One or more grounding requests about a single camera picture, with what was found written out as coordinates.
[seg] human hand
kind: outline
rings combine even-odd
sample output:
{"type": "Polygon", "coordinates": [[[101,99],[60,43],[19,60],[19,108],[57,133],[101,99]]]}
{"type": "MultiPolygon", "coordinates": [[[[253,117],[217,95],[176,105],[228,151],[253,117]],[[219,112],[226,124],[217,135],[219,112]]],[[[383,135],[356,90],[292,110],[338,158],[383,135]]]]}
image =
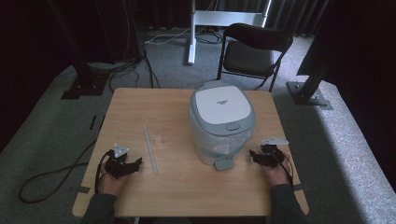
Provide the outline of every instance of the human hand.
{"type": "Polygon", "coordinates": [[[131,175],[124,175],[116,179],[106,172],[105,165],[106,163],[102,164],[100,171],[102,176],[99,179],[99,193],[118,197],[131,175]]]}
{"type": "MultiPolygon", "coordinates": [[[[283,155],[287,158],[286,160],[282,161],[282,165],[286,168],[288,173],[290,172],[289,167],[289,159],[290,155],[283,153],[283,155]]],[[[281,184],[289,184],[289,175],[286,174],[285,170],[280,166],[276,166],[272,168],[271,166],[264,166],[262,165],[262,169],[267,174],[268,181],[270,182],[271,187],[281,184]]]]}

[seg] table top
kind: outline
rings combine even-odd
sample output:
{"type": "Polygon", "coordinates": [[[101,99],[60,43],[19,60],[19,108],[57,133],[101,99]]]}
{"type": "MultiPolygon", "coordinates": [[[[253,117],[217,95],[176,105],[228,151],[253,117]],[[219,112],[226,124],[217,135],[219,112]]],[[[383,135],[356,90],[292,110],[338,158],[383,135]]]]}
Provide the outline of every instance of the table top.
{"type": "MultiPolygon", "coordinates": [[[[268,180],[248,150],[260,150],[262,140],[286,139],[272,95],[268,91],[245,91],[256,112],[253,137],[233,157],[234,167],[216,171],[202,163],[195,152],[189,118],[194,90],[117,89],[99,133],[73,214],[82,217],[94,194],[97,164],[114,144],[128,147],[127,162],[142,157],[140,170],[132,174],[115,204],[118,217],[243,217],[268,216],[271,196],[268,180]],[[153,146],[158,174],[153,173],[143,130],[161,132],[163,144],[153,146]]],[[[290,154],[287,145],[278,146],[290,154]]],[[[294,167],[293,181],[300,184],[294,167]]],[[[297,201],[308,213],[302,190],[297,201]]]]}

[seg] chair seat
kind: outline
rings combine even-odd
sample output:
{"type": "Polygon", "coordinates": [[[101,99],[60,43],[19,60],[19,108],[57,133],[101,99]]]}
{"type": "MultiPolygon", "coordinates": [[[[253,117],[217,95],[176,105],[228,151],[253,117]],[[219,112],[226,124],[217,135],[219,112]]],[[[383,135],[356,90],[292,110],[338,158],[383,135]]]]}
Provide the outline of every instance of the chair seat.
{"type": "Polygon", "coordinates": [[[230,72],[250,73],[260,77],[269,77],[274,72],[273,52],[266,49],[254,49],[239,41],[231,41],[224,55],[224,68],[230,72]]]}

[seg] chair backrest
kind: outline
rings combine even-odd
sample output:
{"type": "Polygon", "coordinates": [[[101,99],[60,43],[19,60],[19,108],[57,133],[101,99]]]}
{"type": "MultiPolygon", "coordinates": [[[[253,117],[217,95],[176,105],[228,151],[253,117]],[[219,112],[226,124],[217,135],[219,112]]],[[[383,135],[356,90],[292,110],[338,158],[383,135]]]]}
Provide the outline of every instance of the chair backrest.
{"type": "Polygon", "coordinates": [[[293,43],[293,36],[289,32],[244,23],[234,23],[228,26],[223,33],[223,44],[227,36],[254,49],[270,49],[283,53],[286,53],[293,43]]]}

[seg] black metal base plate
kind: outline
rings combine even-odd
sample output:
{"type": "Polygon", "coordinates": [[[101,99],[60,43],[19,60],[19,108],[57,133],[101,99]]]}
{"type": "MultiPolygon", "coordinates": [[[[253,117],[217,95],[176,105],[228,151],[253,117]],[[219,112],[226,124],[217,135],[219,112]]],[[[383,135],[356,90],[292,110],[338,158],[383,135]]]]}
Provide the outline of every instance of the black metal base plate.
{"type": "Polygon", "coordinates": [[[109,74],[106,73],[96,74],[96,79],[90,87],[80,86],[78,82],[78,77],[76,77],[76,80],[74,81],[70,90],[65,91],[61,99],[77,100],[81,95],[102,95],[103,90],[107,84],[108,77],[109,74]]]}
{"type": "Polygon", "coordinates": [[[322,93],[317,89],[314,95],[305,99],[299,95],[299,90],[304,85],[303,82],[286,82],[289,88],[290,94],[293,97],[294,103],[297,105],[319,105],[322,110],[332,110],[332,104],[329,100],[325,100],[322,93]]]}

